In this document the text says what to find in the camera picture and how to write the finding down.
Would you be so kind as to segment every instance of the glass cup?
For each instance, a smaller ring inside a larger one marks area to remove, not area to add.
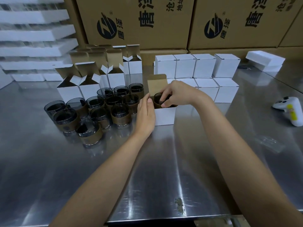
[[[112,125],[112,117],[106,107],[95,107],[89,112],[89,115],[92,120],[99,123],[102,129],[106,129]]]
[[[58,129],[64,133],[75,131],[76,125],[80,122],[80,117],[74,109],[64,109],[54,115],[54,123]]]
[[[125,126],[131,122],[130,109],[126,104],[119,103],[111,109],[112,121],[118,126]]]
[[[160,101],[160,98],[162,96],[162,92],[159,92],[157,94],[154,95],[153,97],[153,102],[154,102],[154,108],[155,109],[158,109],[158,108],[162,108],[161,105],[166,101],[168,100],[172,95],[169,94],[166,99],[164,101]]]
[[[125,96],[129,93],[129,89],[127,86],[118,86],[114,88],[114,94],[116,96]]]
[[[88,114],[88,105],[83,98],[74,98],[66,103],[67,108],[74,109],[81,119],[85,118]]]
[[[102,97],[103,99],[105,99],[106,97],[110,97],[113,94],[113,90],[109,87],[104,87],[97,91],[97,96]]]
[[[109,111],[111,111],[112,106],[122,103],[122,98],[120,96],[110,96],[105,99],[106,107]]]
[[[129,90],[131,94],[135,94],[139,97],[139,100],[144,97],[144,88],[143,84],[134,83],[129,86]]]
[[[97,106],[104,106],[104,99],[99,96],[93,96],[86,100],[86,103],[89,107],[89,111]]]
[[[64,110],[65,108],[65,103],[62,100],[56,100],[45,105],[44,110],[51,120],[54,121],[54,114],[56,114],[58,111]]]
[[[135,94],[128,94],[122,98],[122,101],[124,104],[129,106],[130,113],[136,114],[138,110],[138,104],[140,102],[140,99],[138,95]]]
[[[76,133],[84,145],[96,144],[103,135],[101,126],[92,119],[81,120],[76,126]]]

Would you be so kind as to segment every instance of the yellow sticker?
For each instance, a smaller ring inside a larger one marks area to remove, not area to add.
[[[293,108],[292,104],[288,104],[286,106],[286,108],[288,109],[288,112],[289,112],[289,115],[290,115],[290,119],[291,120],[298,120],[297,115],[296,115],[296,113],[294,111],[294,108]]]

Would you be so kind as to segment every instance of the left hand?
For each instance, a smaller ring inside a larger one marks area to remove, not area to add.
[[[137,123],[135,134],[148,138],[154,130],[156,115],[154,113],[154,104],[149,93],[147,93],[138,104]]]

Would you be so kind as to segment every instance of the game controller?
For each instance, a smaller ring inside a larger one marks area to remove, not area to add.
[[[284,110],[287,118],[294,126],[303,126],[303,112],[297,97],[284,97],[276,102],[273,108]]]

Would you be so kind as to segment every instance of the black logo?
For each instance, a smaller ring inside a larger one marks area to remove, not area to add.
[[[207,38],[212,39],[220,34],[223,28],[223,21],[214,14],[214,18],[209,20],[204,28],[204,34]]]
[[[112,19],[106,17],[103,13],[101,14],[102,18],[101,22],[98,20],[97,30],[103,38],[113,39],[117,34],[117,26]]]

